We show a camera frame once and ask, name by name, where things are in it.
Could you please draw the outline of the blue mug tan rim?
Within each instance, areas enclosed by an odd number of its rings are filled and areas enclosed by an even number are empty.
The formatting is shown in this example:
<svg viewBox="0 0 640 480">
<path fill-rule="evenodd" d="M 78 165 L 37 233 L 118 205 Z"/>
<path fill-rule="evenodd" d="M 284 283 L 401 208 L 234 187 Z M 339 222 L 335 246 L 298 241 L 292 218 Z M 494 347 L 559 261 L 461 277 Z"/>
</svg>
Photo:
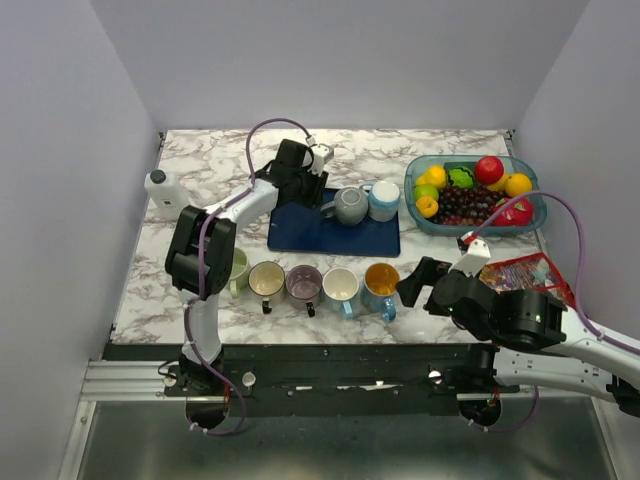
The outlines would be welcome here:
<svg viewBox="0 0 640 480">
<path fill-rule="evenodd" d="M 362 305 L 371 312 L 377 312 L 382 319 L 393 322 L 396 319 L 396 284 L 400 281 L 398 271 L 387 263 L 375 263 L 365 272 Z"/>
</svg>

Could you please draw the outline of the grey-blue round mug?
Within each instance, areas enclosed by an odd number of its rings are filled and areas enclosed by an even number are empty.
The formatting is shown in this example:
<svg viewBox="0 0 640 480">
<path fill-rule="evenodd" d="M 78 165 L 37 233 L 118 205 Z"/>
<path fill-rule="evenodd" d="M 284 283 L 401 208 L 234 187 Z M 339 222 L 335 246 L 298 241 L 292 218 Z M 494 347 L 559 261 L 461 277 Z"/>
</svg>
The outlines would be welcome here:
<svg viewBox="0 0 640 480">
<path fill-rule="evenodd" d="M 335 218 L 345 226 L 355 226 L 366 217 L 369 209 L 368 194 L 361 188 L 345 187 L 334 195 L 332 201 L 321 206 L 324 218 Z"/>
</svg>

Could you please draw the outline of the blue white mug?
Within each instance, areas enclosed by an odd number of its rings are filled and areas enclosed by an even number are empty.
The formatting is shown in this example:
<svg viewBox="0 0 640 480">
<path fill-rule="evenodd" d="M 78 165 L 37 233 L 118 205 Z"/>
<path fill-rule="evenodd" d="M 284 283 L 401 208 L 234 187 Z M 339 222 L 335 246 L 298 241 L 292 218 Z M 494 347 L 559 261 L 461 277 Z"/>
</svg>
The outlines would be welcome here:
<svg viewBox="0 0 640 480">
<path fill-rule="evenodd" d="M 368 196 L 369 216 L 377 222 L 388 222 L 398 212 L 400 189 L 390 181 L 367 182 L 360 189 Z"/>
</svg>

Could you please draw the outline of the light blue faceted mug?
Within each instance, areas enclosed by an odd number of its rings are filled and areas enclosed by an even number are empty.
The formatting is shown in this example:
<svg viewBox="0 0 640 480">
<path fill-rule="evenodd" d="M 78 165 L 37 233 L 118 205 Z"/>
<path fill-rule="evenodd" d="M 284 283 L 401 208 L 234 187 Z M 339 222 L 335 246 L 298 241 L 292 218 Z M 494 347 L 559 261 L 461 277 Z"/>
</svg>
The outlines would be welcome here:
<svg viewBox="0 0 640 480">
<path fill-rule="evenodd" d="M 322 287 L 328 308 L 345 319 L 352 320 L 360 290 L 355 273 L 348 268 L 332 268 L 324 275 Z"/>
</svg>

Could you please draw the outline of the cream textured mug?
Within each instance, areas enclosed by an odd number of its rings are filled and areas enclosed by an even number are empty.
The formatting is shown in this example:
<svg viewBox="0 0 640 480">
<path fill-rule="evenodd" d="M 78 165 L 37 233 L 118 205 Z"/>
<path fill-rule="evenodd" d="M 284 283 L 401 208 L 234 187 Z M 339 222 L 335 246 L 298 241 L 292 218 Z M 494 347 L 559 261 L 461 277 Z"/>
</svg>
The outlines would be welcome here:
<svg viewBox="0 0 640 480">
<path fill-rule="evenodd" d="M 286 274 L 284 269 L 272 261 L 255 265 L 249 273 L 249 288 L 258 299 L 262 313 L 268 315 L 286 298 Z"/>
</svg>

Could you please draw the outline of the lilac mug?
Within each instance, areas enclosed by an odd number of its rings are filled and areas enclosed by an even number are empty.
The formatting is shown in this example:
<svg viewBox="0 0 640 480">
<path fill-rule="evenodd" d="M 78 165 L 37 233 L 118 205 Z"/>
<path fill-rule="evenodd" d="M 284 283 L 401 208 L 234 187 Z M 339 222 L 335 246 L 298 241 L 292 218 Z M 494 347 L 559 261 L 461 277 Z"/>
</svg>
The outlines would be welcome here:
<svg viewBox="0 0 640 480">
<path fill-rule="evenodd" d="M 313 318 L 323 300 L 322 282 L 323 276 L 317 268 L 311 265 L 293 267 L 285 283 L 289 303 Z"/>
</svg>

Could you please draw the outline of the light green mug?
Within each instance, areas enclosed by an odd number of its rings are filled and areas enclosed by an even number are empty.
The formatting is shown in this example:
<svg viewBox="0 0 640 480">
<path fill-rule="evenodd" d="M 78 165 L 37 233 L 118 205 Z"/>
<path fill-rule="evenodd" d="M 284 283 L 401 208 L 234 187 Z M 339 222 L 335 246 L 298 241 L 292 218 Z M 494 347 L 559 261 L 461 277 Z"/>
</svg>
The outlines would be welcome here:
<svg viewBox="0 0 640 480">
<path fill-rule="evenodd" d="M 248 286 L 249 273 L 251 267 L 246 253 L 239 249 L 234 249 L 231 275 L 228 281 L 228 287 L 233 299 L 237 299 L 243 290 Z"/>
</svg>

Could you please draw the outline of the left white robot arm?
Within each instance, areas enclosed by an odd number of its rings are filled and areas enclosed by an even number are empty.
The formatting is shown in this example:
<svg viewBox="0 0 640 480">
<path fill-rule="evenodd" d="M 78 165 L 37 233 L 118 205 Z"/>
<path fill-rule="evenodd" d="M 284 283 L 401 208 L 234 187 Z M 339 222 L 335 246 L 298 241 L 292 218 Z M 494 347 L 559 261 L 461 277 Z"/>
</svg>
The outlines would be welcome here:
<svg viewBox="0 0 640 480">
<path fill-rule="evenodd" d="M 283 140 L 276 156 L 227 197 L 206 208 L 185 207 L 177 220 L 165 260 L 172 285 L 184 301 L 182 355 L 193 364 L 187 382 L 201 395 L 214 393 L 221 381 L 215 365 L 222 353 L 218 328 L 220 292 L 230 280 L 237 233 L 260 216 L 294 202 L 320 206 L 333 149 L 315 143 Z"/>
</svg>

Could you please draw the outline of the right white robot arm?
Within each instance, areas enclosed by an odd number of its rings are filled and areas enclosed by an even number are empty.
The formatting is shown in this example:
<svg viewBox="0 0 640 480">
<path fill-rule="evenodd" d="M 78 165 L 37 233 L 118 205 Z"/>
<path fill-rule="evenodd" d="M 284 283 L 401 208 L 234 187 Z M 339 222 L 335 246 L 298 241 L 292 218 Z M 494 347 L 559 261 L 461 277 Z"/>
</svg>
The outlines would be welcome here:
<svg viewBox="0 0 640 480">
<path fill-rule="evenodd" d="M 479 278 L 488 260 L 471 252 L 454 264 L 424 257 L 396 284 L 406 307 L 430 287 L 427 311 L 448 316 L 475 339 L 493 344 L 493 364 L 476 357 L 461 365 L 462 384 L 474 392 L 494 381 L 578 392 L 638 416 L 638 340 L 582 319 L 546 293 L 494 290 Z"/>
</svg>

